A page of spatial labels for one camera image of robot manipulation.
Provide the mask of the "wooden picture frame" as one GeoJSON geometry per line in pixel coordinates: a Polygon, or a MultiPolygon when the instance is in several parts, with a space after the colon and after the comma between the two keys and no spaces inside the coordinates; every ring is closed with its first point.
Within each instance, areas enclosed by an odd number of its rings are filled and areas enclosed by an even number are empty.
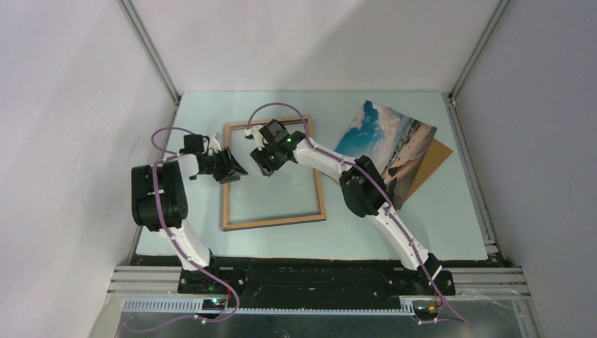
{"type": "Polygon", "coordinates": [[[222,186],[221,228],[224,231],[320,222],[327,219],[321,174],[289,161],[264,176],[250,157],[254,141],[244,138],[243,122],[224,128],[225,145],[248,172],[222,186]]]}

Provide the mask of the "beach photo print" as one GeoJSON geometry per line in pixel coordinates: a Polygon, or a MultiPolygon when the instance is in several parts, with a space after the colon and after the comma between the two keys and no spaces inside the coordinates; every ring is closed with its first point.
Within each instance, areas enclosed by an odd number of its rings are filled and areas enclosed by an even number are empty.
{"type": "Polygon", "coordinates": [[[435,126],[366,101],[335,151],[354,158],[369,157],[399,210],[409,197],[436,131],[435,126]]]}

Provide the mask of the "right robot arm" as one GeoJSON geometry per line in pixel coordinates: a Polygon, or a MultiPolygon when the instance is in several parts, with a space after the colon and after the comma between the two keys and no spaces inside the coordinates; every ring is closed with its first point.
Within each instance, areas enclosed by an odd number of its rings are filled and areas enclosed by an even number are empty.
{"type": "Polygon", "coordinates": [[[443,293],[438,277],[444,271],[436,256],[424,247],[400,219],[387,187],[371,159],[352,158],[318,144],[308,132],[289,133],[280,121],[248,126],[245,137],[256,142],[251,152],[264,176],[271,176],[285,163],[293,162],[318,170],[336,181],[346,207],[359,218],[368,219],[398,253],[402,266],[412,270],[409,283],[418,294],[432,290],[443,293]]]}

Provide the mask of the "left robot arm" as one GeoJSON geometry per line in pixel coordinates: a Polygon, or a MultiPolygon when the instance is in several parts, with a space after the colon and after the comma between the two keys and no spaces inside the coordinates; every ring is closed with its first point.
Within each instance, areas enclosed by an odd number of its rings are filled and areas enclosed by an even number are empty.
{"type": "Polygon", "coordinates": [[[173,159],[133,167],[130,174],[135,223],[164,238],[175,250],[184,270],[198,270],[195,283],[209,294],[221,288],[222,273],[209,266],[212,253],[187,220],[185,185],[199,175],[210,175],[224,184],[248,174],[217,137],[217,134],[212,137],[188,134],[173,159]]]}

